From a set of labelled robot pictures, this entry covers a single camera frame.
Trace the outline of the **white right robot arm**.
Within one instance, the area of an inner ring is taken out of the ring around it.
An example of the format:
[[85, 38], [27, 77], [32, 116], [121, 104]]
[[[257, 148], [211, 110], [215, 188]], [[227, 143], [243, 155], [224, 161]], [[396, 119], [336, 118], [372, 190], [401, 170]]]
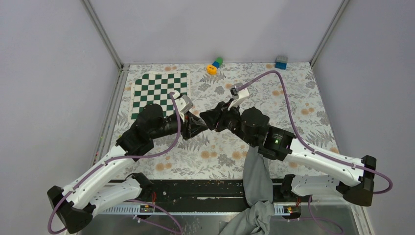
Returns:
[[294, 133], [273, 127], [269, 117], [251, 107], [238, 108], [220, 102], [200, 113], [210, 130], [229, 130], [270, 160], [293, 162], [322, 172], [320, 176], [285, 175], [280, 196], [288, 202], [309, 195], [340, 196], [349, 203], [369, 207], [374, 195], [376, 159], [352, 158], [316, 147]]

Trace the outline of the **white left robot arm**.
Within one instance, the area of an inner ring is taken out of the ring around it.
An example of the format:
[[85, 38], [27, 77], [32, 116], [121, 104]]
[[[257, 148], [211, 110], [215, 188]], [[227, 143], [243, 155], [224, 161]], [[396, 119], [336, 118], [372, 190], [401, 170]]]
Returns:
[[207, 130], [205, 122], [190, 111], [179, 111], [165, 117], [158, 104], [146, 105], [131, 127], [117, 139], [110, 151], [78, 179], [65, 187], [52, 186], [47, 196], [54, 214], [70, 234], [84, 229], [92, 219], [122, 201], [151, 197], [149, 181], [142, 174], [111, 190], [102, 188], [125, 167], [140, 158], [149, 158], [154, 140], [175, 135], [175, 140], [162, 154], [170, 151], [179, 137], [188, 140]]

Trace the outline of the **grey sleeved forearm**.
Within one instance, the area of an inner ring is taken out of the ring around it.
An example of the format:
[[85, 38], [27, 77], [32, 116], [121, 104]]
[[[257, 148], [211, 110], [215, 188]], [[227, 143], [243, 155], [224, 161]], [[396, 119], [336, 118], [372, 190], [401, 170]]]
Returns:
[[250, 147], [244, 162], [243, 188], [248, 208], [229, 221], [221, 235], [268, 235], [270, 220], [275, 214], [273, 182], [268, 159]]

